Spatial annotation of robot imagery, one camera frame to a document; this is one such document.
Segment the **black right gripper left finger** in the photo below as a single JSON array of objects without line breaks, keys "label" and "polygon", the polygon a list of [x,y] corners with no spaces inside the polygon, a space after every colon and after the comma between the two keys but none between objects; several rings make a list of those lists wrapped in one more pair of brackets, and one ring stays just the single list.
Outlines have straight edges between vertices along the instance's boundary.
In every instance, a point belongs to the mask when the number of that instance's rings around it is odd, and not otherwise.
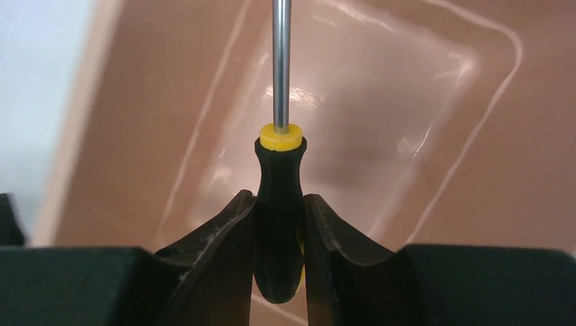
[{"label": "black right gripper left finger", "polygon": [[178,270],[155,325],[248,325],[255,251],[255,196],[239,191],[213,218],[155,252]]}]

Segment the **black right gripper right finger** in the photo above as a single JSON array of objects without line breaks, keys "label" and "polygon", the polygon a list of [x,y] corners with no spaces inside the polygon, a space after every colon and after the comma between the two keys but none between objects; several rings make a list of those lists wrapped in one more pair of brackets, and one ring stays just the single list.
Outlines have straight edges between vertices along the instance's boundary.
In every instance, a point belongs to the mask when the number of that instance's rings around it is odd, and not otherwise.
[{"label": "black right gripper right finger", "polygon": [[306,195],[304,204],[309,325],[403,321],[404,258],[345,222],[320,195]]}]

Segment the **black yellow screwdriver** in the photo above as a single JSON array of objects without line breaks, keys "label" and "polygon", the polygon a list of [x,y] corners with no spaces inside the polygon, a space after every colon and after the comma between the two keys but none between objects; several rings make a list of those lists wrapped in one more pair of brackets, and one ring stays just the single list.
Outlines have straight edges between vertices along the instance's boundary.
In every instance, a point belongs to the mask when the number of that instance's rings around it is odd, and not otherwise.
[{"label": "black yellow screwdriver", "polygon": [[290,301],[298,291],[304,255],[299,226],[304,216],[300,166],[307,143],[290,123],[291,2],[272,2],[272,123],[255,142],[261,180],[254,207],[254,278],[262,297],[273,304]]}]

